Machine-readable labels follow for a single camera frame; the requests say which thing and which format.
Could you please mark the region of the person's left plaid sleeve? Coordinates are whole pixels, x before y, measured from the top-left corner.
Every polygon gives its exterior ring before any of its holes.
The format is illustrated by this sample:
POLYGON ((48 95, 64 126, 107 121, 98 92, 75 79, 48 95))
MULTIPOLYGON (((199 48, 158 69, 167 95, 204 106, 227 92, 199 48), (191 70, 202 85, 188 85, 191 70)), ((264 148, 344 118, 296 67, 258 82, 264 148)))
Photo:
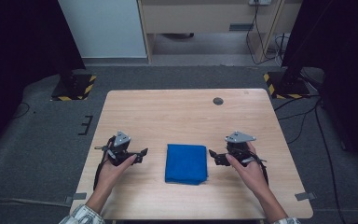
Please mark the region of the person's left plaid sleeve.
POLYGON ((59 224, 105 224, 105 221, 98 213, 85 204, 81 204, 59 224))

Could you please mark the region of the black stand base striped edge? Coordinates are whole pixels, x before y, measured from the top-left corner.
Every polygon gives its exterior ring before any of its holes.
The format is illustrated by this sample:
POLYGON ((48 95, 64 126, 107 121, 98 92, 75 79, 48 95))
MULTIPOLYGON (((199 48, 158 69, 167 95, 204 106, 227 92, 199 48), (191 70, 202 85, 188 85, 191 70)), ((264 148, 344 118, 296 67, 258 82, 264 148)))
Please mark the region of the black stand base striped edge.
POLYGON ((284 72, 267 72, 263 75, 273 99, 308 98, 310 91, 305 82, 284 72))
POLYGON ((96 76, 74 75, 60 76, 60 80, 51 94, 52 101, 85 100, 93 87, 96 76))

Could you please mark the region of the blue towel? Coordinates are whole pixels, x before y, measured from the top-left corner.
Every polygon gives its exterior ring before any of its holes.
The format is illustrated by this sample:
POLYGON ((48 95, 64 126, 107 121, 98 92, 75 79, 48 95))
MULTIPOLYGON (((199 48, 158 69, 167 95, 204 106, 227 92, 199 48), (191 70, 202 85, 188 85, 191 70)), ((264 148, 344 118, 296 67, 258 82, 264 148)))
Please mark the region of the blue towel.
POLYGON ((168 144, 165 182, 199 185, 206 181, 206 147, 200 145, 168 144))

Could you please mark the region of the light wooden desk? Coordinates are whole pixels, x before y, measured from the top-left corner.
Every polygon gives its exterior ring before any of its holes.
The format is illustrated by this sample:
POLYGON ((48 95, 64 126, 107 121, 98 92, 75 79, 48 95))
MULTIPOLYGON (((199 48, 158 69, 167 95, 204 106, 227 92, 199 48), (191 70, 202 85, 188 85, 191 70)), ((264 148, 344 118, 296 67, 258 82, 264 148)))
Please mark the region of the light wooden desk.
POLYGON ((152 56, 156 34, 246 32, 255 59, 267 59, 272 37, 292 31, 303 0, 137 0, 146 53, 152 56))

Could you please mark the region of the grey tape strip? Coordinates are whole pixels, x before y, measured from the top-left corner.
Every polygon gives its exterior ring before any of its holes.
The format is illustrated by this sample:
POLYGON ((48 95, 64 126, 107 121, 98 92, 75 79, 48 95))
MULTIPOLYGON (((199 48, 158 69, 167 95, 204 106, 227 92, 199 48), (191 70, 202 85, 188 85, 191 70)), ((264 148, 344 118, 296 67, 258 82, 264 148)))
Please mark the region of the grey tape strip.
POLYGON ((72 196, 66 196, 64 202, 71 205, 75 200, 85 200, 87 197, 86 192, 75 193, 72 196))
POLYGON ((296 199, 298 201, 304 201, 304 200, 314 200, 317 198, 316 194, 313 192, 301 192, 295 195, 296 199))

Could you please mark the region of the person's right hand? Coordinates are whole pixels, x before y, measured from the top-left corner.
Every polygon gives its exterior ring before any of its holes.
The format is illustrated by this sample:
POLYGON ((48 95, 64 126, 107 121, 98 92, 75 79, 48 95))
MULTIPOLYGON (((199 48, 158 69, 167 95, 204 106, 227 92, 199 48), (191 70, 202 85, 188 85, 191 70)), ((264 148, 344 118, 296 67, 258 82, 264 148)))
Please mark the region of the person's right hand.
POLYGON ((267 196, 270 193, 269 186, 263 175, 261 166, 256 161, 250 161, 246 167, 227 154, 230 165, 237 171, 246 187, 257 197, 267 196))

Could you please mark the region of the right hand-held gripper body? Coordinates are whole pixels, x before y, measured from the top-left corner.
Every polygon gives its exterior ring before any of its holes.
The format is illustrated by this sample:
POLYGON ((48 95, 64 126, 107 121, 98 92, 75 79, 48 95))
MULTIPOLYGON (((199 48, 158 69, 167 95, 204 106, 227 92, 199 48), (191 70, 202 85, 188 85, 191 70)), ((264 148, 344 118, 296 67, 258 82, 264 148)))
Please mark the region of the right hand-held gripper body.
POLYGON ((225 138, 227 142, 226 149, 228 153, 233 156, 244 167, 251 161, 256 161, 262 165, 261 160, 248 146, 248 142, 255 141, 256 138, 246 133, 235 131, 225 138))

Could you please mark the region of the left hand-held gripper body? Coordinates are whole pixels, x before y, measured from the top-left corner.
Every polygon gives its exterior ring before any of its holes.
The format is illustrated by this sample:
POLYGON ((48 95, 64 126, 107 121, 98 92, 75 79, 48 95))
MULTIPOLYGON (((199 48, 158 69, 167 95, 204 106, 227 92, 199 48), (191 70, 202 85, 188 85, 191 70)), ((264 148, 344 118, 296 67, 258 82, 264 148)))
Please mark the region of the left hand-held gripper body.
POLYGON ((119 166, 126 159, 132 157, 133 152, 128 151, 131 138, 123 133, 118 131, 116 135, 113 135, 103 147, 96 147, 103 152, 103 157, 101 164, 104 164, 107 161, 110 161, 114 166, 119 166))

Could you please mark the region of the black curtain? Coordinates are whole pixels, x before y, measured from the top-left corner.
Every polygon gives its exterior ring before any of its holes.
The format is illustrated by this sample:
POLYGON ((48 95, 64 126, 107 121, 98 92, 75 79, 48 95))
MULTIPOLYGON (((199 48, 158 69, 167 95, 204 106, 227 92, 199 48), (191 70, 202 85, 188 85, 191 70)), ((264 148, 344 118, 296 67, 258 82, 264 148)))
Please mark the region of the black curtain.
POLYGON ((84 67, 59 0, 0 0, 0 134, 28 85, 84 67))
POLYGON ((358 0, 303 0, 283 65, 324 71, 326 107, 358 153, 358 0))

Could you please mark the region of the person's plaid sleeve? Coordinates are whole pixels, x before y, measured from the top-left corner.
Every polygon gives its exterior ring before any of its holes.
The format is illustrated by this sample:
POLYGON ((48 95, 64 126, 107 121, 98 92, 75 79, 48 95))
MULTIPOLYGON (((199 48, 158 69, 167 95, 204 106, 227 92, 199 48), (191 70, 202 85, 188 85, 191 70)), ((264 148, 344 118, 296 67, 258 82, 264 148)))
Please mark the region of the person's plaid sleeve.
POLYGON ((296 217, 285 217, 274 221, 272 224, 301 224, 296 217))
POLYGON ((59 224, 105 224, 105 221, 98 213, 85 204, 81 204, 59 224))

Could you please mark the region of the person's right plaid sleeve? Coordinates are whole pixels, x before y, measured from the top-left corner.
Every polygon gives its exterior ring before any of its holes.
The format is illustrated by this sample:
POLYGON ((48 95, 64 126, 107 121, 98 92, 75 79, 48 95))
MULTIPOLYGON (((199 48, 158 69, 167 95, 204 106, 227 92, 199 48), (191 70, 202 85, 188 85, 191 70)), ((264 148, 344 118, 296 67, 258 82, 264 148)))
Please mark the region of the person's right plaid sleeve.
POLYGON ((296 217, 285 217, 274 221, 272 224, 301 224, 296 217))

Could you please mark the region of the white cabinet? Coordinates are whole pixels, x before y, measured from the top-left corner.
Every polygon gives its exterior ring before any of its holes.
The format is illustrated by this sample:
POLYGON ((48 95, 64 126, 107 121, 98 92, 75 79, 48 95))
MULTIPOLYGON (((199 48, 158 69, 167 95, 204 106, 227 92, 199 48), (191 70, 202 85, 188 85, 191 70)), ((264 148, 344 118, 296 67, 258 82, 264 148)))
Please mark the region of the white cabinet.
POLYGON ((137 0, 59 0, 59 4, 83 58, 146 57, 137 0))

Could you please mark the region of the person's left hand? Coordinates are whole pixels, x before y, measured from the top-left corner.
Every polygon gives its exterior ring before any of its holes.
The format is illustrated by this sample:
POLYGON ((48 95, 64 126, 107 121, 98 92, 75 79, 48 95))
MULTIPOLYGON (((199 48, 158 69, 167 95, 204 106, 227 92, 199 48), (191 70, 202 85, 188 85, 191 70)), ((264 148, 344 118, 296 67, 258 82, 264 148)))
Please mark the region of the person's left hand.
POLYGON ((132 157, 126 159, 119 166, 114 166, 110 161, 107 161, 104 164, 100 163, 94 178, 93 190, 112 189, 124 170, 133 164, 136 156, 137 155, 133 155, 132 157))

